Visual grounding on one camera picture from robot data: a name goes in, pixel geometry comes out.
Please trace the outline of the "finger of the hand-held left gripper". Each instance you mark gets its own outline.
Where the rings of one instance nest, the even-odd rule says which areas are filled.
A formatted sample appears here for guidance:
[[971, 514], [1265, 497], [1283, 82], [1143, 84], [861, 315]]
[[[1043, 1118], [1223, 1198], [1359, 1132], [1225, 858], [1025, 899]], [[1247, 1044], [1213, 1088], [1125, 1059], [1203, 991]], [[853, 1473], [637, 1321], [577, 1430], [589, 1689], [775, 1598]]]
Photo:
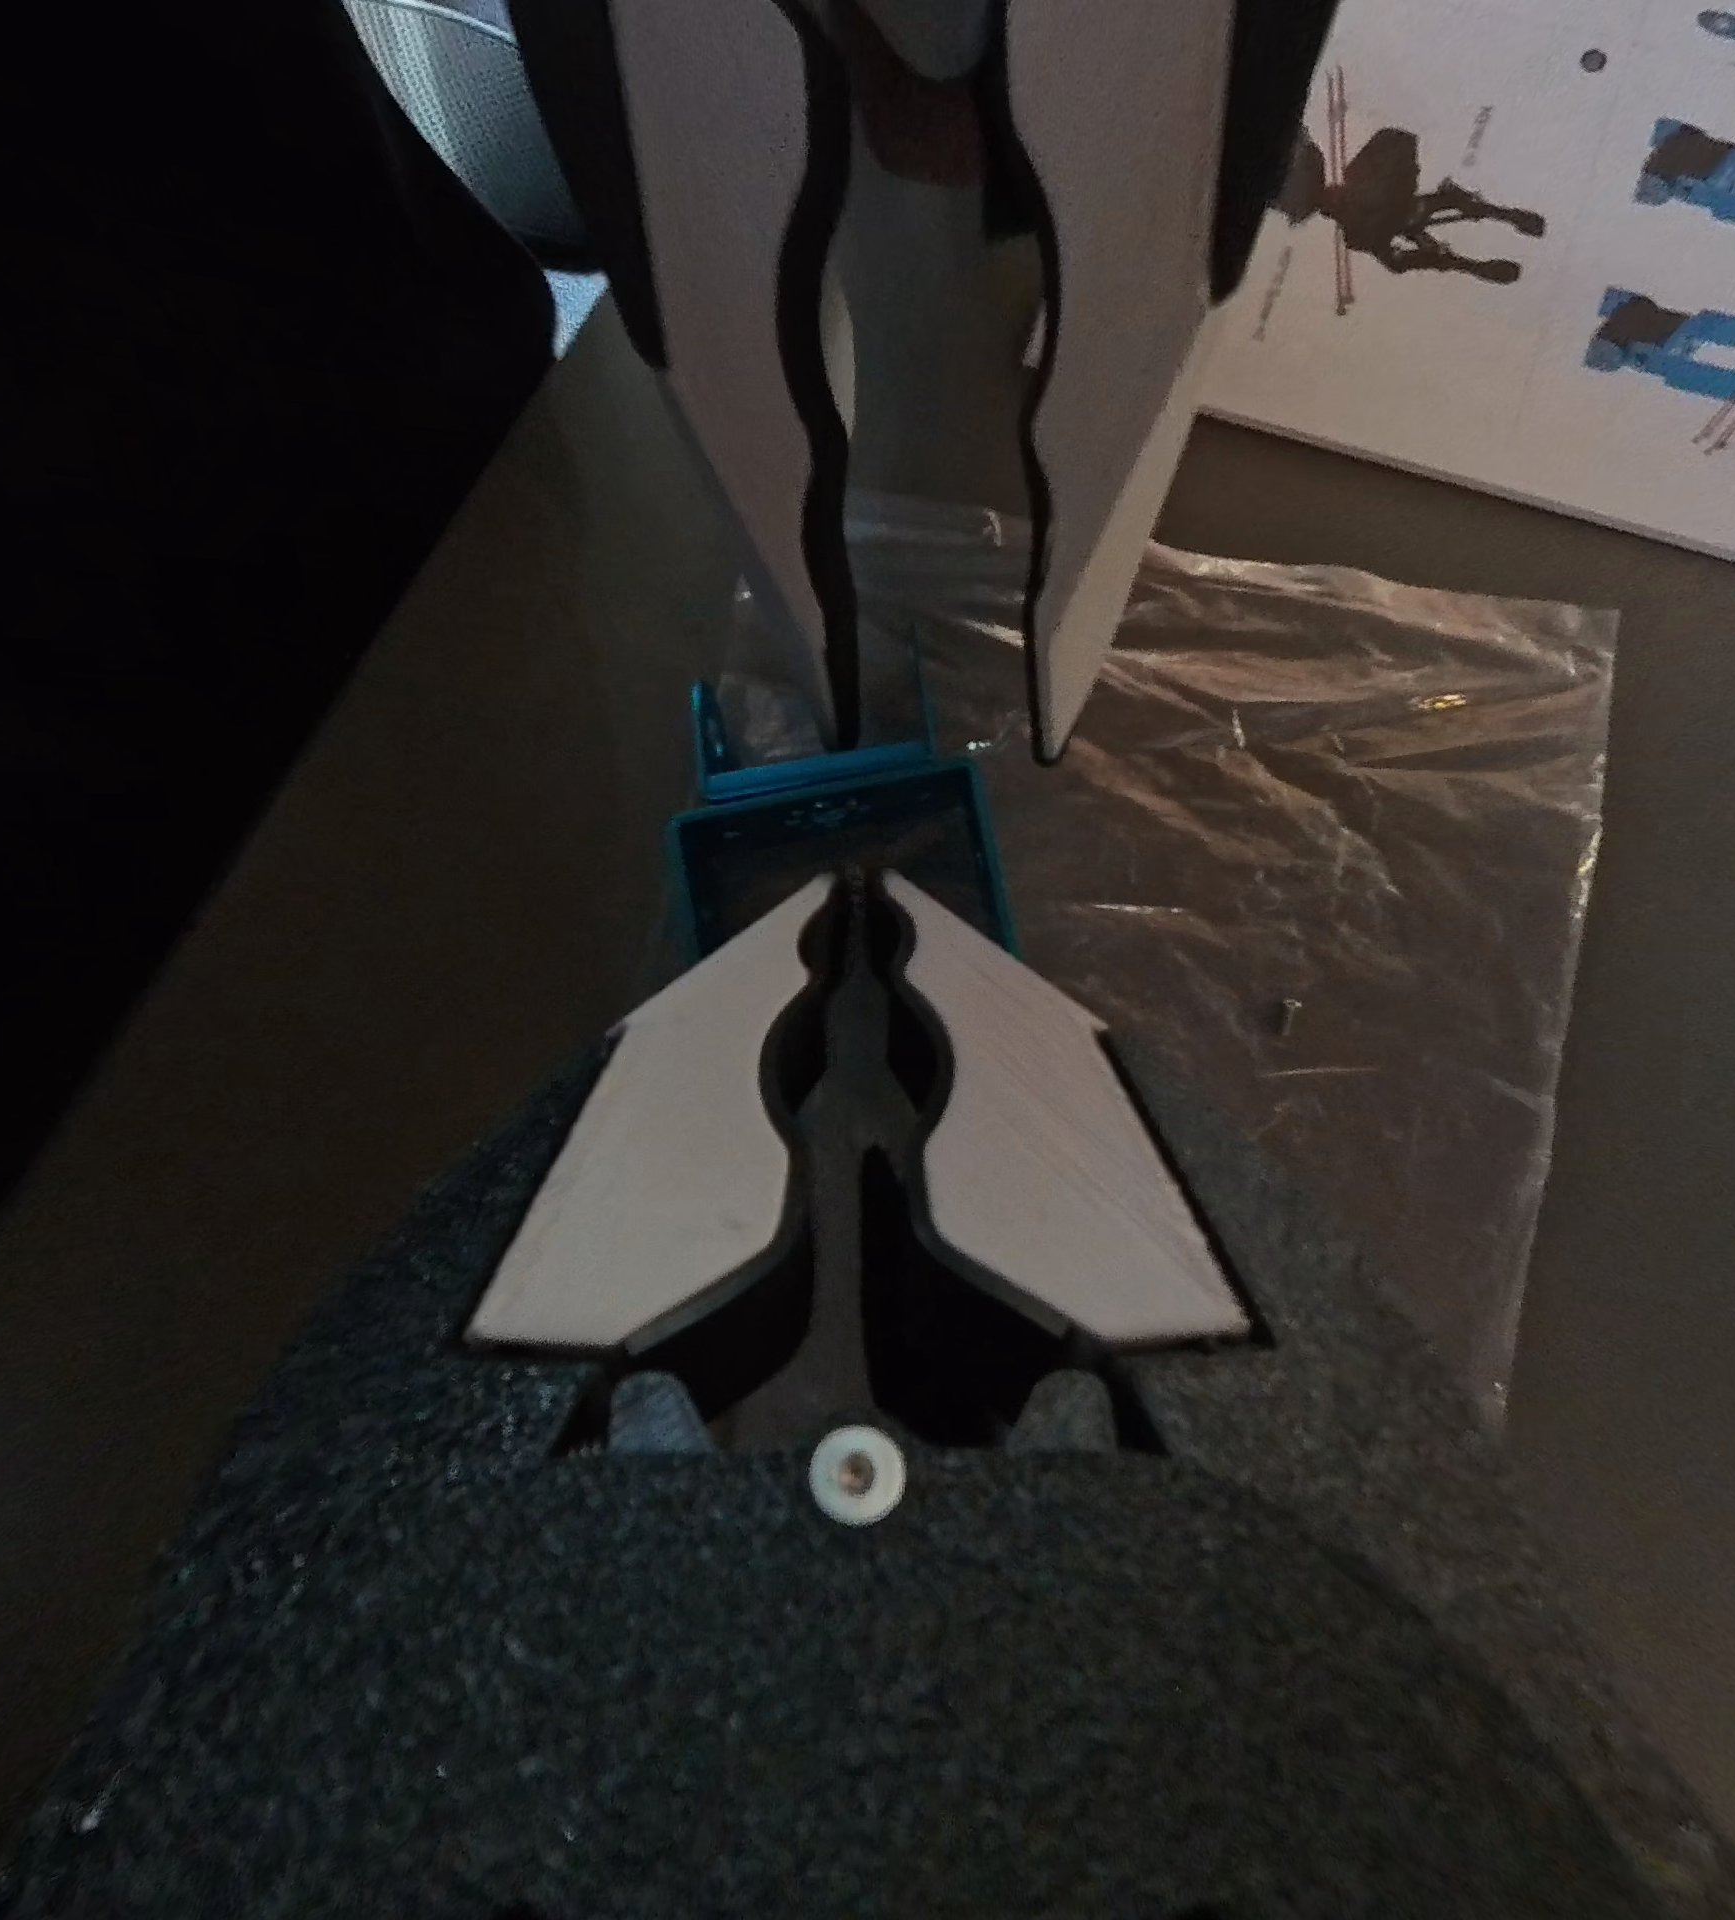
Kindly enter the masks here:
[[797, 4], [609, 4], [657, 365], [829, 749], [859, 741], [849, 425], [823, 330], [849, 174], [839, 60]]
[[1231, 9], [1013, 2], [1001, 89], [1043, 278], [1023, 407], [1035, 758], [1065, 752], [1193, 420]]

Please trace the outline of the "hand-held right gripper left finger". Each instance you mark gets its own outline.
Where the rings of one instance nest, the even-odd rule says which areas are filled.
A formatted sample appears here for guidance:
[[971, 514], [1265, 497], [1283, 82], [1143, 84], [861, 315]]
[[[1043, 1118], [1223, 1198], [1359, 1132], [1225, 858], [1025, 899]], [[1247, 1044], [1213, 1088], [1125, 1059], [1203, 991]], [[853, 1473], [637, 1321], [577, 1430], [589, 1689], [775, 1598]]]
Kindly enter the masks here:
[[823, 1078], [839, 880], [809, 879], [617, 1022], [473, 1309], [477, 1349], [651, 1353], [779, 1267]]

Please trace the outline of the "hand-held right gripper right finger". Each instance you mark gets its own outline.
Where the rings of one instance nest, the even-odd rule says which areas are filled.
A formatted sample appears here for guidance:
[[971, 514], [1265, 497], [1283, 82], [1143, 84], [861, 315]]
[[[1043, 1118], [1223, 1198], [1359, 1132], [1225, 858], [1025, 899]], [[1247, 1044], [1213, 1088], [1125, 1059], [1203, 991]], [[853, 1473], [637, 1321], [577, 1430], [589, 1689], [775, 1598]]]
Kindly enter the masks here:
[[1105, 1027], [897, 874], [897, 984], [941, 1039], [945, 1093], [919, 1140], [941, 1261], [1047, 1333], [1143, 1353], [1249, 1333], [1211, 1240], [1127, 1093]]

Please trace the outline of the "long-legged blue U bracket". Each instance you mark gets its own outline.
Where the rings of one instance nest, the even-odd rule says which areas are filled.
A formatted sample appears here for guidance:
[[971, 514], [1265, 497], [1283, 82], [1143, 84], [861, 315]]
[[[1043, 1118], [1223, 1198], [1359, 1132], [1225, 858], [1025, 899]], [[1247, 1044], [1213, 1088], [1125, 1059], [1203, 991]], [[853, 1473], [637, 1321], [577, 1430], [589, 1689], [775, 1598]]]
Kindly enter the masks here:
[[963, 758], [831, 755], [711, 775], [665, 824], [663, 852], [687, 965], [845, 870], [891, 870], [1017, 945], [983, 782]]

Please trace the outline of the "short-legged blue U bracket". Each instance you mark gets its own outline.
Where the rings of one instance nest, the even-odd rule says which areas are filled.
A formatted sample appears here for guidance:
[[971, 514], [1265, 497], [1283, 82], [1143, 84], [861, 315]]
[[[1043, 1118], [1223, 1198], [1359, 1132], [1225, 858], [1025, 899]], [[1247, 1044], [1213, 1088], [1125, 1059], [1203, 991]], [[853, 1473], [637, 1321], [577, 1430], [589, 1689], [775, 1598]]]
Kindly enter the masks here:
[[707, 804], [771, 801], [909, 775], [933, 756], [935, 722], [919, 626], [869, 620], [861, 643], [861, 737], [825, 749], [797, 653], [763, 620], [735, 626], [719, 677], [689, 694], [697, 792]]

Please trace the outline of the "clear plastic bag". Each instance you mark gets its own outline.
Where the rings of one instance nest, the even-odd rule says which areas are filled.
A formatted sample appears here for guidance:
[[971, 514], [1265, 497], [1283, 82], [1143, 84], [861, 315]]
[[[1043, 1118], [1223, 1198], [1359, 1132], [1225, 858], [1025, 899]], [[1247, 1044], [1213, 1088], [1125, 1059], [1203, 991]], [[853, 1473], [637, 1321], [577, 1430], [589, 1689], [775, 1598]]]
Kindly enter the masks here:
[[[1503, 1428], [1601, 840], [1619, 615], [1151, 542], [1057, 764], [1029, 528], [853, 493], [869, 620], [923, 636], [1029, 967], [1355, 1236]], [[1297, 996], [1285, 1039], [1271, 1010]]]

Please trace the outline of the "white instruction manual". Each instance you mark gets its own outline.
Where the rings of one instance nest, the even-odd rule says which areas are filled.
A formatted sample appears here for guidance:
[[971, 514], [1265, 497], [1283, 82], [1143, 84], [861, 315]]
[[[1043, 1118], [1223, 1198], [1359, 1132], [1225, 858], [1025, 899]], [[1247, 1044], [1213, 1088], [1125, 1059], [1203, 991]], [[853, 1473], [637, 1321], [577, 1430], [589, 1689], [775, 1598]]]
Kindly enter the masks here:
[[1735, 4], [1341, 4], [1201, 407], [1735, 563]]

